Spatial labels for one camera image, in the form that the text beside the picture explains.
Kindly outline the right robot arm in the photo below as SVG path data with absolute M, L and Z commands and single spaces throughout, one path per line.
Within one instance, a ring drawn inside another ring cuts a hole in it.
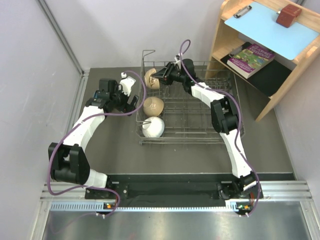
M 214 90 L 197 77 L 191 59 L 169 62 L 164 68 L 151 73 L 147 80 L 157 79 L 163 85 L 181 83 L 185 92 L 210 108 L 211 123 L 226 146 L 235 180 L 231 187 L 221 187 L 219 195 L 224 200 L 260 197 L 258 174 L 248 162 L 242 145 L 240 130 L 242 116 L 235 98 L 223 90 Z

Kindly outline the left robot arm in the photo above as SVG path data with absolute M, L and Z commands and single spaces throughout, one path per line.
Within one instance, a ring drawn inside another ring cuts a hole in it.
M 102 198 L 109 198 L 114 191 L 105 173 L 91 169 L 85 150 L 98 126 L 108 117 L 130 116 L 137 111 L 138 96 L 130 97 L 136 83 L 131 76 L 124 76 L 120 81 L 110 78 L 99 80 L 98 90 L 89 98 L 82 114 L 69 133 L 58 143 L 48 147 L 49 167 L 47 189 L 56 195 L 51 188 L 51 180 L 74 184 L 76 188 L 96 189 Z

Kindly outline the cream bowl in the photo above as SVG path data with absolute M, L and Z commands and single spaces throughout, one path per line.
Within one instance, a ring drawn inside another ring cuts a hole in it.
M 155 74 L 157 71 L 155 68 L 151 68 L 144 74 L 144 82 L 147 88 L 151 90 L 159 90 L 160 89 L 160 82 L 159 79 L 156 77 L 153 77 L 153 74 Z

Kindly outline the tan speckled bowl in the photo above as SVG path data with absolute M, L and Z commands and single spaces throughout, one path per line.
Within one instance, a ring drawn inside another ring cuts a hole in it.
M 147 117 L 158 117 L 163 109 L 163 100 L 155 96 L 146 98 L 143 103 L 143 112 Z

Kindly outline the white bowl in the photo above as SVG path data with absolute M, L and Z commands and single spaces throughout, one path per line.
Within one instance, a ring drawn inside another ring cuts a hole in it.
M 156 116 L 149 117 L 142 123 L 142 133 L 146 138 L 159 138 L 164 130 L 164 121 Z

